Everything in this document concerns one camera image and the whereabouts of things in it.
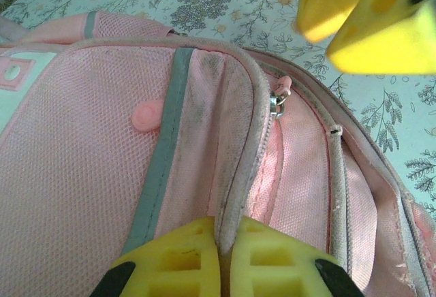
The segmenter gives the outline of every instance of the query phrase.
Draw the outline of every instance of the pink plastic button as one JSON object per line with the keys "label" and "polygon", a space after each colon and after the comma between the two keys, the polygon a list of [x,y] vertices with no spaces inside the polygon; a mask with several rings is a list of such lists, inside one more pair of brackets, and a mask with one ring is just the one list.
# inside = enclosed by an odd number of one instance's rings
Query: pink plastic button
{"label": "pink plastic button", "polygon": [[153,131],[160,127],[164,101],[144,101],[136,106],[131,123],[141,132]]}

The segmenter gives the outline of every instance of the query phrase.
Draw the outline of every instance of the pink rubber tab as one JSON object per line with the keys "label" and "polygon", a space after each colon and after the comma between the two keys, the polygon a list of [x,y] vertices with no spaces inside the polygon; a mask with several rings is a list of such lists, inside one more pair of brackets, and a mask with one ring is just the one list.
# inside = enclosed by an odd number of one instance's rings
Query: pink rubber tab
{"label": "pink rubber tab", "polygon": [[135,129],[147,132],[159,128],[164,108],[163,102],[163,100],[159,100],[140,103],[131,115],[131,122]]}
{"label": "pink rubber tab", "polygon": [[278,79],[275,95],[287,97],[291,95],[292,79],[289,76],[284,76]]}
{"label": "pink rubber tab", "polygon": [[32,60],[0,57],[0,89],[19,90],[34,63]]}

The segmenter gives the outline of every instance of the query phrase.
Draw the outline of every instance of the pink backpack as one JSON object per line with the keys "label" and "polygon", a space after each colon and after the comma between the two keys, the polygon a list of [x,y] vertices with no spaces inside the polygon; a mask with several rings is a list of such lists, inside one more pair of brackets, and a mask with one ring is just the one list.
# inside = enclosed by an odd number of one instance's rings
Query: pink backpack
{"label": "pink backpack", "polygon": [[103,12],[14,33],[0,296],[89,296],[122,253],[207,215],[222,254],[246,215],[332,254],[365,296],[435,295],[433,221],[307,71]]}

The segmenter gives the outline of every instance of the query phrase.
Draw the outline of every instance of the floral tablecloth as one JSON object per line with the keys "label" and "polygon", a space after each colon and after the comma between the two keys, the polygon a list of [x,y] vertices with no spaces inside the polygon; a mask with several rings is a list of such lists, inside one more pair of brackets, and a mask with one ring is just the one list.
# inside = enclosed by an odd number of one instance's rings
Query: floral tablecloth
{"label": "floral tablecloth", "polygon": [[273,52],[308,69],[364,124],[417,200],[436,218],[436,77],[352,76],[325,58],[328,41],[295,31],[298,0],[18,0],[3,15],[34,28],[62,16],[136,14],[190,35]]}

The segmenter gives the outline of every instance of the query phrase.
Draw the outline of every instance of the zipper pull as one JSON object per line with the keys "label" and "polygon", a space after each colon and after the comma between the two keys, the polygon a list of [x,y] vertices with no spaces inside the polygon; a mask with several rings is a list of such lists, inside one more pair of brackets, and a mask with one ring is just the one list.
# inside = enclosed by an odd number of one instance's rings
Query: zipper pull
{"label": "zipper pull", "polygon": [[270,94],[270,113],[279,118],[285,112],[285,101],[291,95],[292,79],[283,76],[277,81],[277,88]]}

